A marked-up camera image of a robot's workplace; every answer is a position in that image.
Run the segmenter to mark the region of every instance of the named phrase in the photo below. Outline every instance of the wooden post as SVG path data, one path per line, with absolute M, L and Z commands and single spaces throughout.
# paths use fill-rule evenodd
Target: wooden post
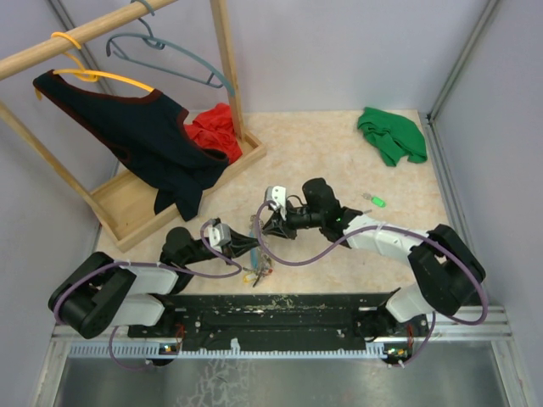
M 163 8 L 175 1 L 176 0 L 147 0 L 149 5 L 155 10 Z M 119 28 L 126 23 L 143 17 L 145 14 L 148 14 L 147 8 L 139 2 L 135 2 L 109 14 L 103 15 L 93 21 L 89 21 L 84 25 L 80 25 L 73 30 L 66 31 L 66 34 L 70 35 L 80 44 L 84 44 L 115 28 Z M 56 57 L 73 47 L 74 44 L 65 38 L 55 37 L 39 43 L 34 47 L 27 48 L 20 53 L 15 53 L 10 57 L 4 58 L 0 60 L 0 81 L 43 61 L 47 61 L 52 57 Z
M 72 187 L 81 197 L 89 204 L 94 213 L 100 220 L 115 224 L 114 219 L 108 214 L 108 212 L 94 200 L 92 195 L 85 189 L 85 187 L 79 183 L 79 181 L 57 160 L 57 158 L 38 140 L 34 134 L 26 127 L 22 121 L 19 120 L 15 114 L 9 110 L 0 100 L 0 118 L 6 122 L 6 124 L 13 129 L 23 140 L 25 140 L 34 151 L 36 151 L 54 170 L 60 177 L 66 181 L 66 183 Z
M 236 71 L 236 59 L 232 46 L 232 35 L 230 33 L 230 19 L 228 18 L 226 0 L 210 0 L 213 23 L 219 52 L 221 53 L 222 74 L 232 83 L 235 95 L 228 94 L 228 102 L 232 111 L 232 121 L 236 137 L 242 142 L 245 141 L 245 124 L 243 110 L 241 110 L 241 96 L 238 87 L 238 72 Z

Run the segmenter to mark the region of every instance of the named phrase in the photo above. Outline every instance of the green object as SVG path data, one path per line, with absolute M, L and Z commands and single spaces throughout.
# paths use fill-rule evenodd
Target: green object
M 363 131 L 364 138 L 378 148 L 389 167 L 395 167 L 405 155 L 412 163 L 428 159 L 423 134 L 415 123 L 403 116 L 365 108 L 357 127 Z
M 387 206 L 386 202 L 384 202 L 381 198 L 372 197 L 372 204 L 377 205 L 379 208 L 384 208 Z

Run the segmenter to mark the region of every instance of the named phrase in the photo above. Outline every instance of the gray wall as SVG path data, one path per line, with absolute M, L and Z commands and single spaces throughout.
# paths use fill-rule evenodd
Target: gray wall
M 61 30 L 42 0 L 3 4 L 0 58 Z M 57 57 L 0 82 L 0 98 L 83 182 L 105 181 L 110 153 L 53 106 L 34 96 L 32 79 Z M 2 406 L 30 403 L 54 318 L 53 290 L 88 255 L 98 226 L 82 199 L 0 120 L 0 394 Z
M 443 114 L 445 145 L 490 293 L 543 403 L 543 2 L 505 0 Z
M 64 0 L 76 24 L 128 0 Z M 341 110 L 374 105 L 428 111 L 485 0 L 271 0 L 228 2 L 246 111 Z M 154 34 L 221 66 L 209 2 L 182 0 L 146 20 Z M 118 30 L 144 33 L 138 22 Z M 224 91 L 107 58 L 109 35 L 90 43 L 99 64 L 157 87 L 192 110 Z M 178 53 L 135 38 L 119 44 L 146 61 L 206 77 Z M 131 89 L 123 89 L 127 94 Z

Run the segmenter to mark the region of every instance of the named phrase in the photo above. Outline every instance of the wooden clothes rack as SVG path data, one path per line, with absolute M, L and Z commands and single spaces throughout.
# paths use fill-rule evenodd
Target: wooden clothes rack
M 147 0 L 148 4 L 155 10 L 175 1 Z M 236 138 L 243 151 L 243 156 L 227 167 L 219 181 L 212 188 L 204 191 L 205 197 L 227 184 L 239 173 L 266 155 L 265 147 L 244 125 L 226 0 L 210 0 L 210 6 L 221 53 L 223 75 L 232 83 L 235 91 L 234 96 L 228 95 L 228 101 L 232 111 Z M 130 21 L 143 17 L 147 13 L 148 9 L 143 4 L 139 2 L 131 3 L 67 31 L 67 34 L 82 44 Z M 67 41 L 65 38 L 55 37 L 7 57 L 0 61 L 0 80 L 40 64 L 73 47 L 72 42 Z M 123 252 L 128 250 L 179 215 L 175 205 L 155 215 L 153 204 L 157 190 L 137 178 L 130 171 L 121 172 L 102 186 L 89 192 L 2 101 L 0 101 L 0 117 L 51 165 L 70 187 L 81 195 L 99 218 L 104 230 L 113 239 L 119 250 Z

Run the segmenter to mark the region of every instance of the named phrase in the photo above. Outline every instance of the black garment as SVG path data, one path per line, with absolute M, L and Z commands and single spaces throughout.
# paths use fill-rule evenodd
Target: black garment
M 198 147 L 185 133 L 188 111 L 154 90 L 143 98 L 84 91 L 51 70 L 34 86 L 108 147 L 125 167 L 157 188 L 154 212 L 175 202 L 184 220 L 198 214 L 204 189 L 228 166 L 220 151 Z

